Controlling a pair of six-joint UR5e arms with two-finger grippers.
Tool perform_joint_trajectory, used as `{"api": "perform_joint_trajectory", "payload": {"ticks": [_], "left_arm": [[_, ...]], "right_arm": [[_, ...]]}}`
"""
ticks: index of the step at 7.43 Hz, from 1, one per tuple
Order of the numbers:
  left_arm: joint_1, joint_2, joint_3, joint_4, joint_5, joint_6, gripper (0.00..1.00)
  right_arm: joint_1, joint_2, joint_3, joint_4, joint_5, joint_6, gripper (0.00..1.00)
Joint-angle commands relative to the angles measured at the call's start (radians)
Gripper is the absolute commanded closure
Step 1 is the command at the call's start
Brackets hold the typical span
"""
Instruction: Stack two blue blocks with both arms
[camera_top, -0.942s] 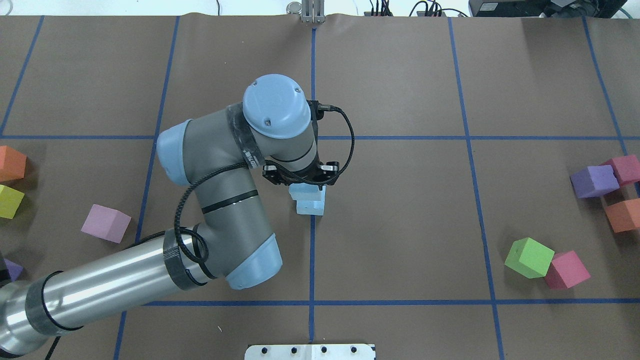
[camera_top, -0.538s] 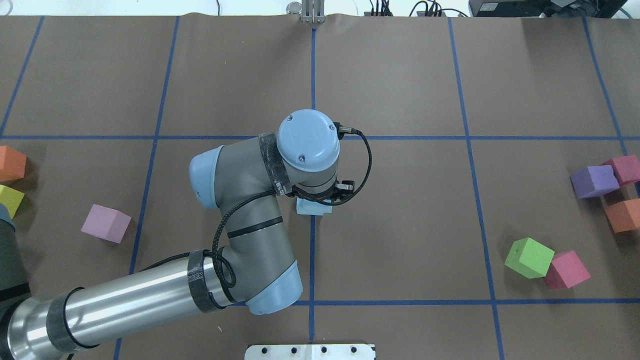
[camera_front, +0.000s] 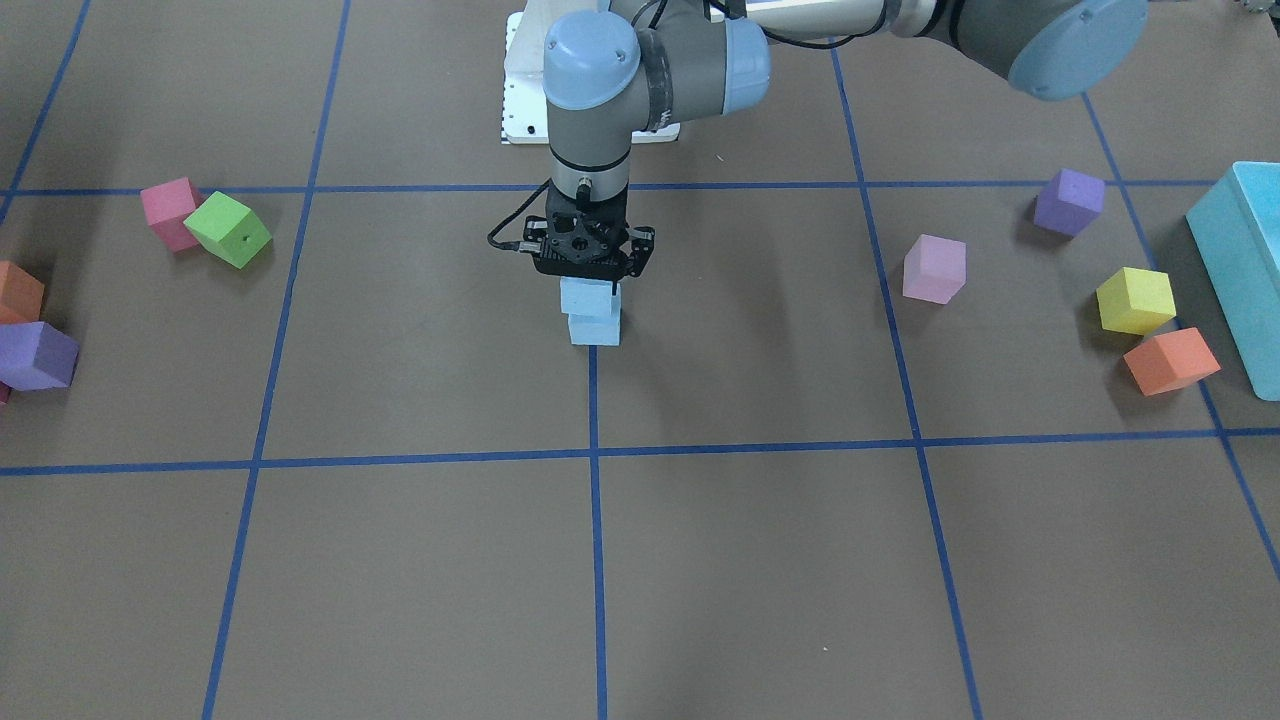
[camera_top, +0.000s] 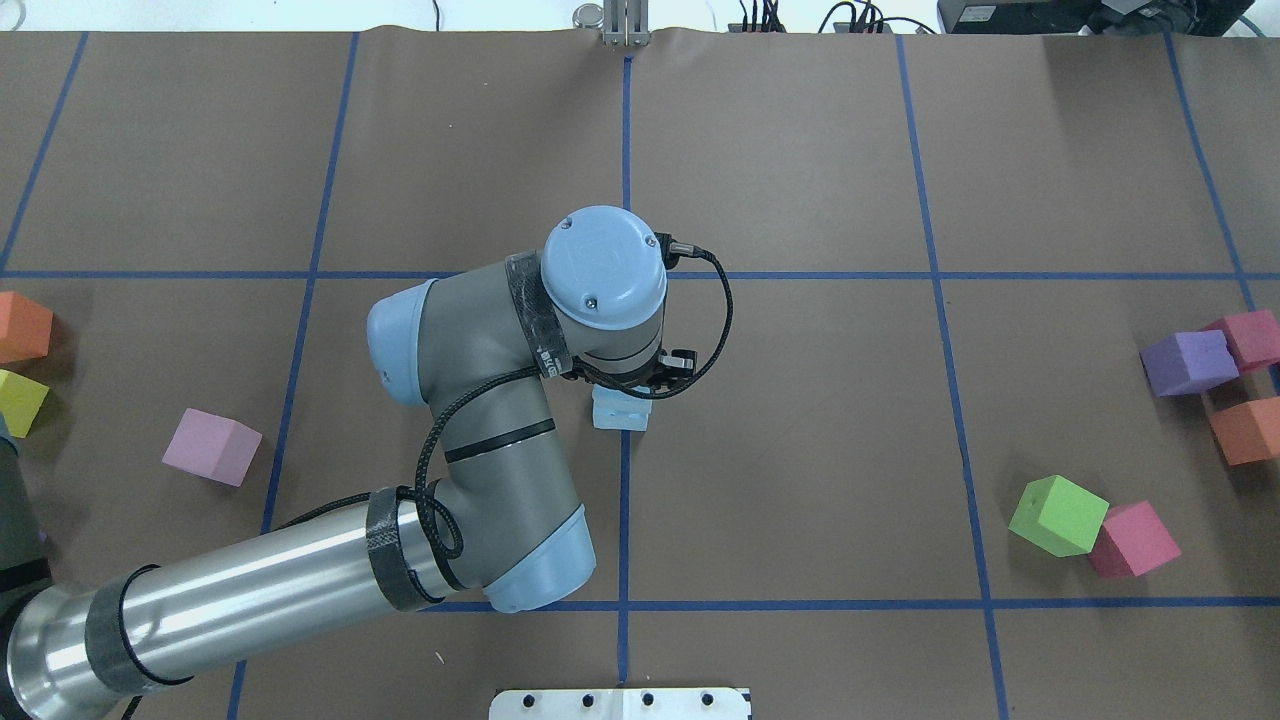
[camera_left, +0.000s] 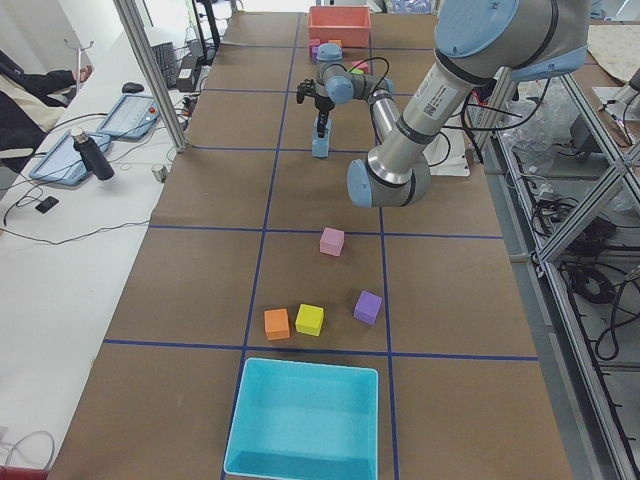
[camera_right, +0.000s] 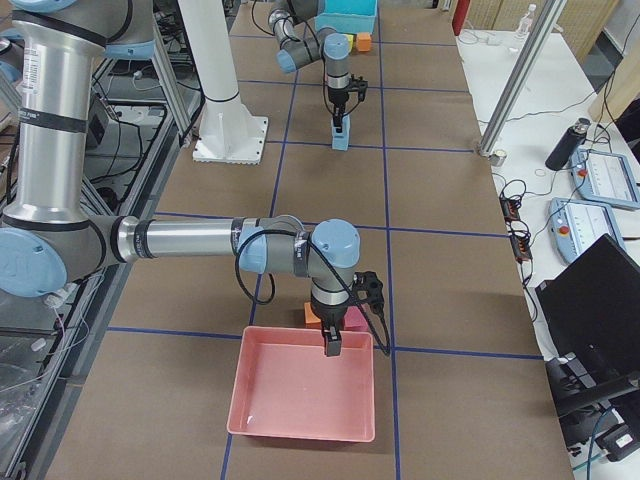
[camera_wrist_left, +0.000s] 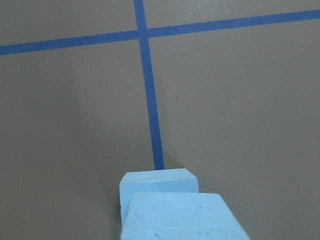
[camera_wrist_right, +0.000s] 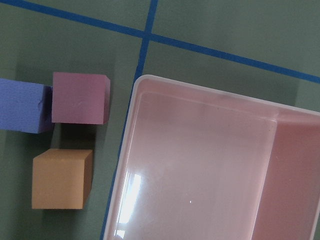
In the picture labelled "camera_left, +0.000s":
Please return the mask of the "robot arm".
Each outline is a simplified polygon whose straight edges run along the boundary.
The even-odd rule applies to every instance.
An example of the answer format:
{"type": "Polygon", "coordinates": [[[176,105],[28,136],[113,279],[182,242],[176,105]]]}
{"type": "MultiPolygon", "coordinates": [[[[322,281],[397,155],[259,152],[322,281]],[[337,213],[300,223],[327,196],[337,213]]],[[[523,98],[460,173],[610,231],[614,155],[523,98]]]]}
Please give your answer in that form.
{"type": "Polygon", "coordinates": [[[364,100],[381,138],[366,158],[352,161],[347,189],[358,207],[403,207],[430,184],[426,147],[471,91],[508,68],[514,81],[550,79],[580,68],[586,57],[588,1],[448,1],[435,28],[435,62],[404,110],[384,77],[358,75],[340,63],[336,45],[317,54],[316,78],[300,84],[324,127],[329,111],[364,100]]]}

